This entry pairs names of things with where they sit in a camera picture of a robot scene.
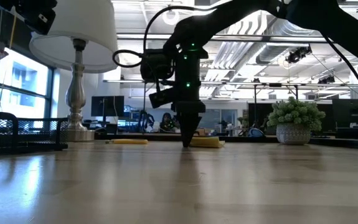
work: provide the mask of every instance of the yellow sponge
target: yellow sponge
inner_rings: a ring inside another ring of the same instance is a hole
[[[210,148],[221,148],[224,145],[224,141],[219,141],[219,137],[200,138],[193,137],[190,146],[191,147],[210,147]]]
[[[114,144],[148,144],[147,139],[113,139],[111,141],[106,141],[106,144],[108,143],[114,143]]]

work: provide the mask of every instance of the person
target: person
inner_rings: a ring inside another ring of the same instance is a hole
[[[230,123],[228,123],[228,122],[226,122],[225,120],[222,119],[222,121],[219,122],[219,124],[222,125],[222,134],[223,134],[223,136],[228,136],[229,130],[227,130],[227,128],[228,128],[228,125]]]
[[[164,113],[162,116],[162,122],[159,127],[161,129],[161,133],[174,132],[174,129],[176,129],[176,124],[173,121],[170,113]]]

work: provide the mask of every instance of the computer monitor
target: computer monitor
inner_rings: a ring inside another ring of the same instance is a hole
[[[107,116],[123,116],[124,96],[93,96],[92,116],[102,116],[103,121]]]
[[[333,99],[332,108],[338,127],[349,127],[350,123],[358,124],[358,100]]]

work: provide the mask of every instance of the wooden tabletop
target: wooden tabletop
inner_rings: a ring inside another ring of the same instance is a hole
[[[358,223],[358,150],[71,144],[0,157],[0,223]]]

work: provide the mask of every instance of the potted plant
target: potted plant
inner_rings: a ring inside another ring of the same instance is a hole
[[[320,119],[326,114],[317,109],[316,103],[300,102],[293,97],[288,102],[273,104],[268,126],[277,127],[277,139],[283,144],[303,145],[310,141],[311,131],[321,130]]]

